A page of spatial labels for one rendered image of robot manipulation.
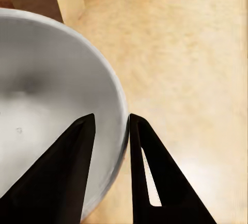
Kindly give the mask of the coffee cup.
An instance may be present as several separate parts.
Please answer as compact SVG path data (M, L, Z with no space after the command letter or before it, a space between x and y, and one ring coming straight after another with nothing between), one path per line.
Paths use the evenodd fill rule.
M125 159L130 115L121 82L85 37L37 13L0 8L0 199L80 117L96 133L81 220Z

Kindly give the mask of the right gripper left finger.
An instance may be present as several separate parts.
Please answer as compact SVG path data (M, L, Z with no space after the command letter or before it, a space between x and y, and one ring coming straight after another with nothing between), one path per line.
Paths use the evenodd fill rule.
M95 115L74 123L0 199L0 224L80 224Z

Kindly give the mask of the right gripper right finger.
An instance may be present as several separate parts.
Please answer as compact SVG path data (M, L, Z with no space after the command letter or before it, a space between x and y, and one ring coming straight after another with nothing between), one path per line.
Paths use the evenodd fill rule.
M161 205L149 201L144 150ZM133 224L216 224L150 123L130 114Z

